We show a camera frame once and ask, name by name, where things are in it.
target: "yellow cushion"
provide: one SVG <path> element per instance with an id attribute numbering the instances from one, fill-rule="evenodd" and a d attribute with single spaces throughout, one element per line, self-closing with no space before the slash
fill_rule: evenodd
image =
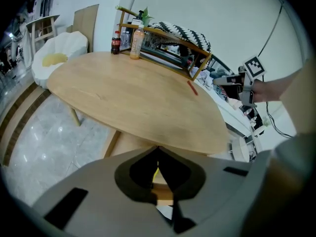
<path id="1" fill-rule="evenodd" d="M 68 57 L 63 53 L 50 53 L 44 57 L 42 65 L 43 67 L 49 67 L 61 62 L 66 62 L 67 60 Z"/>

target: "red object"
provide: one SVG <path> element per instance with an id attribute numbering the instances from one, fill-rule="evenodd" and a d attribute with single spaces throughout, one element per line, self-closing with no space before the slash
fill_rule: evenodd
<path id="1" fill-rule="evenodd" d="M 195 94 L 196 96 L 198 96 L 197 90 L 193 87 L 193 85 L 191 84 L 190 81 L 188 81 L 188 85 L 191 87 L 191 89 L 193 90 L 194 94 Z"/>
<path id="2" fill-rule="evenodd" d="M 111 53 L 112 54 L 118 54 L 119 53 L 119 47 L 120 47 L 120 37 L 119 37 L 119 31 L 115 31 L 115 37 L 112 38 L 111 43 Z"/>

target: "black and white patterned pillow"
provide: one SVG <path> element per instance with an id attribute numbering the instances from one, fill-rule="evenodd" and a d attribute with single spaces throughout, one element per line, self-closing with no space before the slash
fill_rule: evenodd
<path id="1" fill-rule="evenodd" d="M 204 34 L 192 31 L 188 28 L 170 24 L 168 22 L 153 23 L 154 28 L 158 28 L 166 33 L 171 33 L 182 40 L 189 41 L 206 52 L 211 51 L 211 44 L 205 38 Z"/>

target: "tile floor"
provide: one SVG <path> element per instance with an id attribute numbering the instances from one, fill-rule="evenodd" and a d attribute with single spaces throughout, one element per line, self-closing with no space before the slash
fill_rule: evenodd
<path id="1" fill-rule="evenodd" d="M 0 73 L 0 115 L 16 92 L 32 78 L 31 68 L 25 68 L 23 61 L 18 62 L 5 76 Z"/>
<path id="2" fill-rule="evenodd" d="M 76 126 L 68 107 L 49 96 L 27 122 L 3 177 L 11 194 L 32 205 L 48 188 L 83 165 L 100 159 L 108 128 L 79 114 Z"/>

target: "oval table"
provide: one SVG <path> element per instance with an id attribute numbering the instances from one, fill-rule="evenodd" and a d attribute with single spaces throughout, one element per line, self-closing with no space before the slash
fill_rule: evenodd
<path id="1" fill-rule="evenodd" d="M 104 157 L 152 145 L 205 155 L 227 151 L 228 131 L 216 103 L 193 86 L 197 95 L 171 70 L 110 52 L 70 60 L 47 82 L 77 122 L 74 109 L 110 127 Z"/>

